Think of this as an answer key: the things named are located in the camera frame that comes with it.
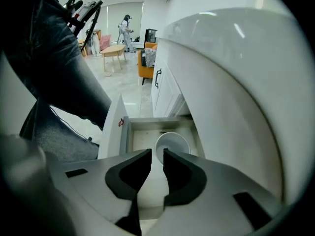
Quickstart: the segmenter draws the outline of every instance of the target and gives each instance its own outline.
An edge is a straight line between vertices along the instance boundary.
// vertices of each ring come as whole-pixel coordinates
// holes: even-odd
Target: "white cabinet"
[[[189,109],[171,70],[158,55],[154,68],[152,105],[154,117],[188,115]]]

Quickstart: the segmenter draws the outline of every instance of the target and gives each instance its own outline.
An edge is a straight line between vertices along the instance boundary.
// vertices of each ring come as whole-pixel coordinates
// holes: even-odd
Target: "orange armchair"
[[[157,44],[147,42],[144,44],[144,48],[153,48],[155,45]],[[153,71],[154,71],[153,67],[146,67],[141,65],[141,51],[138,51],[138,74],[139,77],[143,78],[142,85],[145,79],[153,78]]]

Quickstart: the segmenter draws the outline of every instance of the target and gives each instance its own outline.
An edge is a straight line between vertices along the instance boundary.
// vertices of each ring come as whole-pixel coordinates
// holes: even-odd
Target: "white floor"
[[[105,58],[105,72],[103,57],[87,56],[85,61],[112,100],[120,94],[122,95],[130,118],[149,118],[153,117],[152,103],[150,102],[152,79],[146,79],[144,85],[141,85],[142,78],[138,76],[137,55],[138,53],[126,53],[126,60],[124,60],[124,56],[120,56],[122,70],[117,57],[114,57],[114,61],[111,57]],[[60,118],[75,131],[86,138],[92,137],[93,142],[99,144],[101,131],[97,126],[89,120],[80,119],[57,108],[54,109]]]

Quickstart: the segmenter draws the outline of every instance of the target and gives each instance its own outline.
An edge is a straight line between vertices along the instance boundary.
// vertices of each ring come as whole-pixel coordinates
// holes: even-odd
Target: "person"
[[[18,0],[4,16],[4,53],[27,89],[55,106],[103,128],[111,99],[83,59],[58,0]],[[21,10],[18,17],[13,13]]]
[[[128,50],[129,50],[131,53],[135,53],[135,50],[131,44],[131,38],[130,38],[130,33],[133,32],[133,30],[129,29],[130,19],[131,19],[131,17],[129,15],[125,15],[125,17],[122,21],[124,44],[126,45],[125,52],[128,52]]]
[[[90,25],[89,25],[89,29],[91,28],[92,24],[93,24],[94,19],[92,19]],[[99,31],[98,27],[97,27],[97,23],[95,24],[92,36],[91,36],[91,44],[92,44],[92,54],[95,54],[95,56],[99,56],[99,38],[97,35],[97,32]]]

